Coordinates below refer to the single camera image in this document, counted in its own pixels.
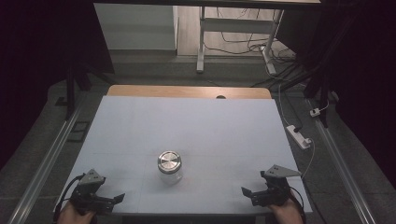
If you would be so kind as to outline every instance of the wooden table edge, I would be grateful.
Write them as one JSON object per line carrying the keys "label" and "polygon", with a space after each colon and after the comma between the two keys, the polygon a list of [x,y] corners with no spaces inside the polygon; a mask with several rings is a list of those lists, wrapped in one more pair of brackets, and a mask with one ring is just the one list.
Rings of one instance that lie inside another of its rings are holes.
{"label": "wooden table edge", "polygon": [[265,88],[113,85],[108,96],[272,99]]}

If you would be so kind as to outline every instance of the table leg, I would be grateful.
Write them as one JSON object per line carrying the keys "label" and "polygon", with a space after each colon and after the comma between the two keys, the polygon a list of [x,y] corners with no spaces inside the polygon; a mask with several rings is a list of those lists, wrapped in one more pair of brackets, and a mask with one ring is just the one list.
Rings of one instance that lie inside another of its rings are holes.
{"label": "table leg", "polygon": [[275,11],[275,18],[274,18],[274,23],[272,26],[272,31],[270,36],[268,37],[268,42],[265,46],[265,48],[262,51],[262,56],[264,57],[265,60],[265,65],[268,68],[268,72],[270,75],[275,75],[276,74],[276,70],[274,68],[274,65],[271,63],[271,57],[270,57],[270,50],[271,50],[271,46],[274,42],[274,38],[276,35],[276,31],[277,31],[277,27],[279,26],[279,22],[280,22],[280,18],[282,16],[283,10],[276,10]]}
{"label": "table leg", "polygon": [[205,7],[200,7],[200,36],[197,57],[197,73],[204,72],[204,33],[205,33]]}

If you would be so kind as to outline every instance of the glass jar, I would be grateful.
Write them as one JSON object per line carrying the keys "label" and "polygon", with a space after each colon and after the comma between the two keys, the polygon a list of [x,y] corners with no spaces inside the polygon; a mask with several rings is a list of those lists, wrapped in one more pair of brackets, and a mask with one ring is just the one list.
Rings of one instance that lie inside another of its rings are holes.
{"label": "glass jar", "polygon": [[168,185],[174,185],[183,177],[181,158],[175,151],[165,151],[158,157],[158,169],[161,180]]}

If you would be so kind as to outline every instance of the human hand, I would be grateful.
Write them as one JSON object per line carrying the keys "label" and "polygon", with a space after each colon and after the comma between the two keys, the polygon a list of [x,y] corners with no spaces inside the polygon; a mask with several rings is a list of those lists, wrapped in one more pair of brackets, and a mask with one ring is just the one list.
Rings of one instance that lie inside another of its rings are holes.
{"label": "human hand", "polygon": [[303,224],[297,205],[288,199],[283,205],[268,205],[279,224]]}
{"label": "human hand", "polygon": [[67,202],[59,215],[58,224],[90,224],[94,216],[94,212],[80,215],[73,204]]}

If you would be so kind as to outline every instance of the table surface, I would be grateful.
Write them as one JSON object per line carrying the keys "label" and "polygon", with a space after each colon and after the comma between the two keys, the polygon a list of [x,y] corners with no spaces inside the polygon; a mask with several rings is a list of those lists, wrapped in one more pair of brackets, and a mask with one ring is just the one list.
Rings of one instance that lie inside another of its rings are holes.
{"label": "table surface", "polygon": [[[227,100],[215,99],[218,94]],[[113,211],[121,215],[269,212],[253,207],[241,191],[266,189],[260,171],[274,164],[297,170],[269,96],[265,89],[113,86],[69,180],[94,168],[106,177],[99,196],[126,193]],[[165,150],[177,151],[183,161],[183,178],[172,186],[161,181],[156,165]],[[301,178],[288,180],[308,202]]]}

